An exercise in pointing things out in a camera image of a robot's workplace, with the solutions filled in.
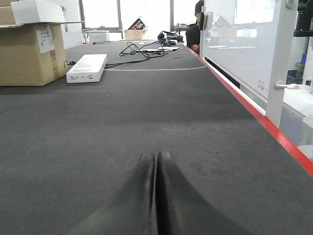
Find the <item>black shirt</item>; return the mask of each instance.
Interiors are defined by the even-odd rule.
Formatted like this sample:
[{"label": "black shirt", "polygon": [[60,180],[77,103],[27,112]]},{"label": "black shirt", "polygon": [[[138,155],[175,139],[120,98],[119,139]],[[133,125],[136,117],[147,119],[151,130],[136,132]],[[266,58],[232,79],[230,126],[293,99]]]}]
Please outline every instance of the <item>black shirt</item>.
[{"label": "black shirt", "polygon": [[189,47],[200,44],[200,29],[196,23],[191,24],[190,27],[186,30],[186,39],[187,46]]}]

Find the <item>person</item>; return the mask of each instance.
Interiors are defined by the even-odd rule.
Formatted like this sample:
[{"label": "person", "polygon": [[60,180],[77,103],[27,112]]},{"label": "person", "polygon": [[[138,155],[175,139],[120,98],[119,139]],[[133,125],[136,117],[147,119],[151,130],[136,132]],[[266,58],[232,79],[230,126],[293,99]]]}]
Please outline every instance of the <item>person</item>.
[{"label": "person", "polygon": [[204,5],[203,0],[197,2],[195,6],[195,17],[197,21],[194,24],[189,25],[189,28],[186,30],[186,39],[187,46],[190,47],[195,53],[199,54],[200,52],[200,19],[202,7]]}]

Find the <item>table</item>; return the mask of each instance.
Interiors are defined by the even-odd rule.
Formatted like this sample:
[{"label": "table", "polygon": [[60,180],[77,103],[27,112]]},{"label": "table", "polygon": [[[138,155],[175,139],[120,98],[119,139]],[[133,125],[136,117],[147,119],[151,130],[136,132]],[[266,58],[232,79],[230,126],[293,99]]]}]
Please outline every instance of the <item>table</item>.
[{"label": "table", "polygon": [[[125,47],[85,44],[67,58],[142,58],[119,57]],[[67,231],[110,199],[141,153],[158,151],[170,152],[209,203],[253,234],[312,234],[312,177],[179,47],[107,69],[98,83],[0,87],[0,234]]]}]

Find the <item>red stripe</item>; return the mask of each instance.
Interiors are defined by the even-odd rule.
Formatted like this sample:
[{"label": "red stripe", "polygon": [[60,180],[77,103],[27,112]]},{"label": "red stripe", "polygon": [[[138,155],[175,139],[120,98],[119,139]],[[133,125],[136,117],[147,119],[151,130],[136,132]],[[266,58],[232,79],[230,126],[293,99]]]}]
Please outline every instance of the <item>red stripe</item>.
[{"label": "red stripe", "polygon": [[275,139],[305,168],[308,173],[313,176],[313,162],[302,153],[297,146],[295,146],[280,130],[274,125],[271,120],[262,115],[256,108],[254,108],[243,96],[241,96],[232,86],[230,86],[218,73],[213,70],[213,67],[202,60],[198,54],[188,48],[195,56],[198,57],[219,79],[219,81],[237,98],[237,100],[261,123],[268,132],[270,132]]}]

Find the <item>black hair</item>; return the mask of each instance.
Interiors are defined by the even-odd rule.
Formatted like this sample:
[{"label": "black hair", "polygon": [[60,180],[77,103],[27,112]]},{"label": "black hair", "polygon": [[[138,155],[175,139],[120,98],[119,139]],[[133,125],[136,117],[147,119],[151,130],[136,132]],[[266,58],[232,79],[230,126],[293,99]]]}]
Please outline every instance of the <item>black hair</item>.
[{"label": "black hair", "polygon": [[195,7],[195,12],[199,13],[202,11],[202,7],[204,6],[204,1],[200,0],[199,2],[197,2],[196,7]]}]

